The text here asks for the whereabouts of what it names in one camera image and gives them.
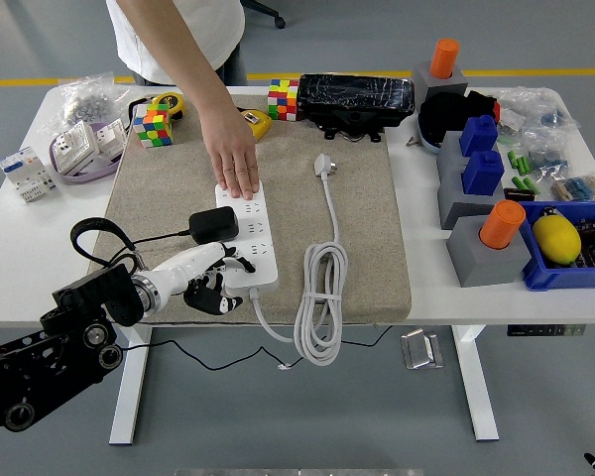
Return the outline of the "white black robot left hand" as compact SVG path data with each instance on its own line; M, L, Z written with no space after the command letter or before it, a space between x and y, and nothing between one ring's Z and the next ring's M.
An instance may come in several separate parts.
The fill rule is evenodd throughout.
M219 270L225 259L240 263L246 273L255 266L241 256L236 247L220 242L198 245L177 253L151 271L137 272L132 281L139 294L146 316L165 308L171 296L183 295L185 303L210 315L223 315L238 307L241 297L222 293L223 278Z

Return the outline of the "person's right hand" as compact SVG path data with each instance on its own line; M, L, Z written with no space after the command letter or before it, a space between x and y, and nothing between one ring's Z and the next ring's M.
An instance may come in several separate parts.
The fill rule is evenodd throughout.
M217 184L234 198L252 199L259 171L254 135L244 117L226 106L200 112L199 118Z

